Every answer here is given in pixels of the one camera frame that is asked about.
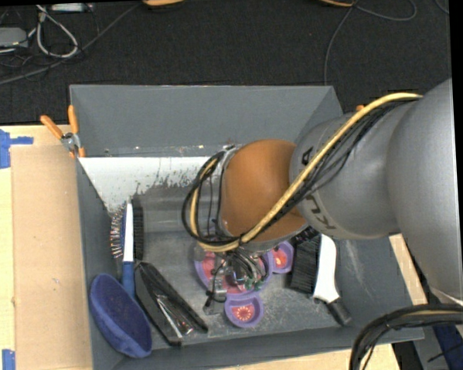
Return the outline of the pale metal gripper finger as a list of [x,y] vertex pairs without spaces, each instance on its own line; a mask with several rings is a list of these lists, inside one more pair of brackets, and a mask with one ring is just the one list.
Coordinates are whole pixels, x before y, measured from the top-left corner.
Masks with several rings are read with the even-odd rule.
[[206,302],[203,312],[206,315],[217,315],[224,311],[227,290],[223,285],[222,277],[214,277],[209,281],[209,288],[206,292]]

